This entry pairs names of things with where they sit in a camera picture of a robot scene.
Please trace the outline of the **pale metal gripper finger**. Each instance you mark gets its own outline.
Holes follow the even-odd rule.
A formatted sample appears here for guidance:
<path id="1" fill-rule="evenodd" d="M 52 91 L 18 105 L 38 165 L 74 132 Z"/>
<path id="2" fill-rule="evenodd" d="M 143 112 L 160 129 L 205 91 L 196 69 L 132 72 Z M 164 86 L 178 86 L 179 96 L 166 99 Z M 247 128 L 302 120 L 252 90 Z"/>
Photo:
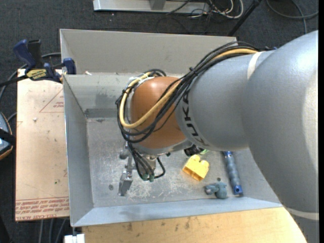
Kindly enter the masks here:
<path id="1" fill-rule="evenodd" d="M 121 160 L 127 161 L 125 163 L 125 169 L 127 171 L 132 171 L 133 170 L 133 163 L 132 163 L 133 157 L 132 157 L 130 151 L 127 148 L 124 148 L 119 152 L 119 158 Z"/>
<path id="2" fill-rule="evenodd" d="M 130 189 L 132 182 L 132 172 L 123 171 L 119 180 L 118 195 L 125 196 L 127 194 L 127 191 Z"/>

